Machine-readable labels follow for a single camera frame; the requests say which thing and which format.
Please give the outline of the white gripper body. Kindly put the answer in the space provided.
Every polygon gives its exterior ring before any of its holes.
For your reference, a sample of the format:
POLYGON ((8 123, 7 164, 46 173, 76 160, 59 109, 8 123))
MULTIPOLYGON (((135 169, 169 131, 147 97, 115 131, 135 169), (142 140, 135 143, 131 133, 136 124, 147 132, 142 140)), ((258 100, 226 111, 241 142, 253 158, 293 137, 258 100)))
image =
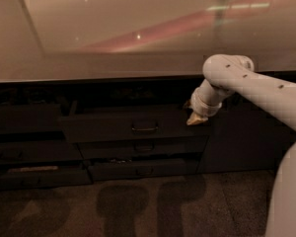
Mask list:
POLYGON ((190 97, 192 110, 203 118, 215 116, 222 107, 222 100, 212 92, 194 91, 190 97))

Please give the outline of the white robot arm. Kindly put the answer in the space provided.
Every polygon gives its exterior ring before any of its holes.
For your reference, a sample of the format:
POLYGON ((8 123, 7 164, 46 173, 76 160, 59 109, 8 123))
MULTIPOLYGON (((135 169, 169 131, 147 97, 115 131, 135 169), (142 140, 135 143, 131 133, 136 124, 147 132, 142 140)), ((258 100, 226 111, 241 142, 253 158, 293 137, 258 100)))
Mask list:
MULTIPOLYGON (((243 55, 212 55, 202 74, 203 82, 190 97, 195 116, 215 116, 222 102, 238 93, 296 131, 296 83, 256 73, 253 61, 243 55)), ((296 237, 296 142, 275 177, 265 237, 296 237)))

